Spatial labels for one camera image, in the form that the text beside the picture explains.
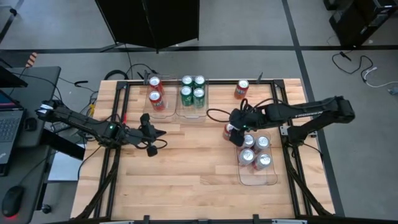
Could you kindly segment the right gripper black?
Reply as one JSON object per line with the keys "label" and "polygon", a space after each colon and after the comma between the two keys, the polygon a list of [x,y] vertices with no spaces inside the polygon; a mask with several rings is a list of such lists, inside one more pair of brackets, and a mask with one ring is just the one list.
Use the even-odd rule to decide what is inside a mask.
{"label": "right gripper black", "polygon": [[265,116],[245,110],[234,109],[229,116],[229,123],[233,126],[229,141],[235,146],[242,146],[246,131],[266,129]]}

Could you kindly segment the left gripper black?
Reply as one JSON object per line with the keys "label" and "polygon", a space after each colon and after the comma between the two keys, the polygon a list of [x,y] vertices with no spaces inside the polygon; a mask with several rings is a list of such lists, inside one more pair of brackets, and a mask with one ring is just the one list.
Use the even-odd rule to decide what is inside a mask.
{"label": "left gripper black", "polygon": [[148,113],[144,113],[140,117],[141,125],[138,128],[130,128],[129,136],[132,137],[130,143],[138,149],[145,149],[149,157],[157,155],[157,146],[154,145],[156,140],[161,136],[167,134],[166,131],[155,129],[150,122]]}

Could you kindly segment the red Fanta soda can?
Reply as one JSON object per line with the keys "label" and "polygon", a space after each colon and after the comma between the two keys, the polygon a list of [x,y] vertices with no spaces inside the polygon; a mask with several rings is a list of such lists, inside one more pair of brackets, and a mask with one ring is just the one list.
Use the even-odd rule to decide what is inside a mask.
{"label": "red Fanta soda can", "polygon": [[224,126],[224,130],[223,130],[223,138],[227,141],[229,141],[230,137],[231,137],[231,131],[234,129],[234,126],[231,124],[226,124]]}
{"label": "red Fanta soda can", "polygon": [[234,97],[236,99],[243,99],[248,90],[249,82],[247,80],[239,80],[234,91]]}
{"label": "red Fanta soda can", "polygon": [[149,86],[151,87],[151,89],[153,91],[158,91],[161,95],[164,94],[164,88],[163,88],[163,85],[162,85],[162,80],[159,77],[154,76],[154,77],[150,78],[149,79]]}
{"label": "red Fanta soda can", "polygon": [[151,91],[149,93],[149,100],[154,110],[162,111],[165,109],[165,103],[159,91]]}

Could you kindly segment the clear plastic bin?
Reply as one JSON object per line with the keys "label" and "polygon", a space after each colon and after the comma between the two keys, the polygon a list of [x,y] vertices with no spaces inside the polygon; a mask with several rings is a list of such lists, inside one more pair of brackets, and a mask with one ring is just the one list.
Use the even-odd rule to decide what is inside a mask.
{"label": "clear plastic bin", "polygon": [[237,174],[240,183],[247,186],[260,186],[260,185],[274,185],[278,181],[278,176],[274,170],[274,158],[272,156],[272,147],[271,147],[271,134],[267,131],[257,131],[257,132],[249,132],[246,134],[251,134],[256,138],[259,136],[267,136],[270,140],[270,146],[268,150],[265,150],[262,153],[269,154],[272,158],[271,165],[263,170],[256,170],[254,168],[254,160],[257,157],[258,153],[255,153],[255,158],[253,162],[248,166],[240,166],[238,164],[238,154],[243,150],[242,146],[236,146],[236,163],[237,163]]}
{"label": "clear plastic bin", "polygon": [[195,108],[194,104],[191,106],[183,106],[181,101],[180,90],[183,87],[181,83],[181,79],[178,81],[177,85],[177,105],[176,105],[176,113],[179,117],[185,119],[202,119],[206,117],[206,111],[208,109],[208,80],[205,79],[205,104],[202,108]]}
{"label": "clear plastic bin", "polygon": [[148,80],[145,98],[146,102],[143,112],[148,113],[153,120],[157,119],[160,121],[170,121],[173,119],[176,110],[178,81],[175,79],[175,77],[170,75],[152,75],[149,77],[149,79],[154,76],[157,76],[162,80],[162,85],[164,88],[164,94],[162,95],[162,98],[165,103],[165,109],[162,111],[156,111],[153,109],[149,100],[149,93],[153,90],[149,86]]}

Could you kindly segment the white board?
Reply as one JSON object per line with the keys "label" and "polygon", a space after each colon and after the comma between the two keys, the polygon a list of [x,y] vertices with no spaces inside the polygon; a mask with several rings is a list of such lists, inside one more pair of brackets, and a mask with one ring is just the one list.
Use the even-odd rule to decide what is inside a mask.
{"label": "white board", "polygon": [[81,159],[76,159],[62,152],[55,153],[50,168],[48,182],[74,182],[78,180],[78,171],[82,163]]}

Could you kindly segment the black partition screen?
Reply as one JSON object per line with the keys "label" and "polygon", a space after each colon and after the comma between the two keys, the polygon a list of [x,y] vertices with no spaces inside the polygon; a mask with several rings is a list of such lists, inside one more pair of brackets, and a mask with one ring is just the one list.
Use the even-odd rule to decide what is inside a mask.
{"label": "black partition screen", "polygon": [[200,0],[95,0],[115,43],[155,50],[199,38]]}

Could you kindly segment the grey desk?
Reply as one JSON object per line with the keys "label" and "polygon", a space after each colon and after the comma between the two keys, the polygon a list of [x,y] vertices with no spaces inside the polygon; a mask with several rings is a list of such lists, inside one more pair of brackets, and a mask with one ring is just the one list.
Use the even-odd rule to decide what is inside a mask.
{"label": "grey desk", "polygon": [[[21,79],[28,84],[25,88],[13,90],[11,97],[27,110],[27,118],[35,118],[37,128],[35,131],[20,132],[9,161],[8,173],[0,176],[0,224],[28,224],[37,208],[52,152],[46,142],[45,123],[37,117],[35,111],[43,101],[52,99],[61,68],[12,68],[10,71],[22,74]],[[5,217],[1,212],[2,200],[6,192],[16,185],[24,188],[21,207],[15,215]]]}

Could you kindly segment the black equipment case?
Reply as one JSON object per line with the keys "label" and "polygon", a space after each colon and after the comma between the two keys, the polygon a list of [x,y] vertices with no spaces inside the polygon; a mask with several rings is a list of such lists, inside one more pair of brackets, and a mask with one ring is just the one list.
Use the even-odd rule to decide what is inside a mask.
{"label": "black equipment case", "polygon": [[398,0],[338,0],[329,19],[343,47],[358,47],[398,11]]}

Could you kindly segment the orange black striped marker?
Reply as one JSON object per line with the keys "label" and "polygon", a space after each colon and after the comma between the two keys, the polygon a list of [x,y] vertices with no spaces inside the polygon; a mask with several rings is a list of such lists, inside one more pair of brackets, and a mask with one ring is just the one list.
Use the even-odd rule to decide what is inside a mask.
{"label": "orange black striped marker", "polygon": [[28,61],[26,62],[26,67],[33,67],[34,63],[37,59],[37,53],[36,52],[32,52],[28,58]]}

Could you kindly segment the black laptop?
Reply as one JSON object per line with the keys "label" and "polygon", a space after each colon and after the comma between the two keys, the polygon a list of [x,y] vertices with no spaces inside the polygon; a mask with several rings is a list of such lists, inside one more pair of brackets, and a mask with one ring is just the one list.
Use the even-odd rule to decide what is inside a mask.
{"label": "black laptop", "polygon": [[0,177],[8,173],[12,150],[24,115],[25,109],[0,90]]}

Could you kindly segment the black flat panel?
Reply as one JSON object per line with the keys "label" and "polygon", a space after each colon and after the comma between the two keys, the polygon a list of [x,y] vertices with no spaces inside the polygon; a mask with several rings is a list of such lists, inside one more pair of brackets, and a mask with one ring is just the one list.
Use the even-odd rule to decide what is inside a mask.
{"label": "black flat panel", "polygon": [[28,84],[9,70],[0,66],[0,88],[24,88]]}

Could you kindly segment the black computer mouse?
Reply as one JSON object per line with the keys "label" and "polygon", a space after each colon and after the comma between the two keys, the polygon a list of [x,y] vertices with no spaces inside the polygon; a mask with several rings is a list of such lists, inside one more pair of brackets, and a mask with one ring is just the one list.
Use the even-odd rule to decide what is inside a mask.
{"label": "black computer mouse", "polygon": [[13,217],[18,213],[21,207],[22,198],[25,192],[25,188],[20,185],[11,187],[2,200],[1,212],[5,217]]}

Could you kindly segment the black aluminium rig frame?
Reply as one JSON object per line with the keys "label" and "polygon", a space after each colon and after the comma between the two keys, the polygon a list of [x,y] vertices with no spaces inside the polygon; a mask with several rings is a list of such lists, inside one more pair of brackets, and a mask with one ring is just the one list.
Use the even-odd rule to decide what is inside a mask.
{"label": "black aluminium rig frame", "polygon": [[[240,101],[234,97],[237,80],[208,86],[209,107],[232,111]],[[223,137],[224,124],[206,117],[201,121],[151,123],[167,131],[161,139],[168,146],[148,157],[133,146],[121,149],[113,198],[112,220],[177,220],[215,223],[222,220],[293,218],[294,208],[279,129],[268,129],[277,182],[274,185],[246,186],[237,174],[235,148]],[[331,213],[335,208],[317,151],[303,146],[300,158],[307,187]],[[94,196],[100,181],[105,149],[101,148],[81,168],[71,217],[79,215]]]}

